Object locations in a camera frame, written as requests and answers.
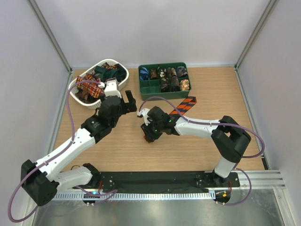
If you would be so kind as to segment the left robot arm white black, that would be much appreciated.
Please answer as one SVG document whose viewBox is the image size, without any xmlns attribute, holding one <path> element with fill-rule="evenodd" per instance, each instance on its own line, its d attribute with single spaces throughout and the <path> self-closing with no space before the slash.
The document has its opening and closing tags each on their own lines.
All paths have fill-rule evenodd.
<svg viewBox="0 0 301 226">
<path fill-rule="evenodd" d="M 136 100 L 130 90 L 123 97 L 105 97 L 96 112 L 85 120 L 72 137 L 43 158 L 32 162 L 26 160 L 21 166 L 22 188 L 38 205 L 50 202 L 61 190 L 79 185 L 95 188 L 100 179 L 95 167 L 87 164 L 78 172 L 61 172 L 74 158 L 97 144 L 116 127 L 120 116 L 137 110 Z"/>
</svg>

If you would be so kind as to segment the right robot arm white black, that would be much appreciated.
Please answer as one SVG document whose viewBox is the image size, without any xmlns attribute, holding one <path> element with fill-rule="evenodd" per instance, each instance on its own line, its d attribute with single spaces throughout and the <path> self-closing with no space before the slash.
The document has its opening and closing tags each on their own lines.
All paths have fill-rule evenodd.
<svg viewBox="0 0 301 226">
<path fill-rule="evenodd" d="M 155 106 L 137 112 L 144 123 L 141 129 L 147 142 L 154 142 L 165 133 L 176 136 L 196 136 L 212 140 L 221 157 L 212 172 L 216 186 L 226 186 L 231 171 L 242 159 L 251 137 L 233 118 L 223 116 L 220 120 L 198 120 L 178 114 L 167 114 Z"/>
</svg>

